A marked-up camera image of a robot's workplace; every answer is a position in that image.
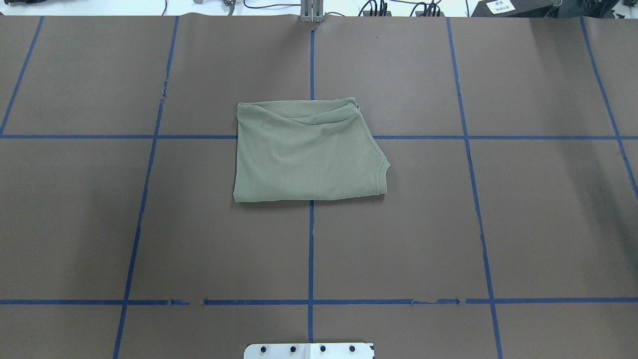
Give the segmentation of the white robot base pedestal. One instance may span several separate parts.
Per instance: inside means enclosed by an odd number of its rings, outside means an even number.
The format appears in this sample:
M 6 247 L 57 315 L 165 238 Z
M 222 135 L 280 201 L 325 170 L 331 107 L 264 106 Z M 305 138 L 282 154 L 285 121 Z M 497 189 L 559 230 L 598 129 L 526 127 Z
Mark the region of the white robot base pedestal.
M 369 343 L 277 343 L 253 344 L 244 350 L 244 359 L 374 359 Z

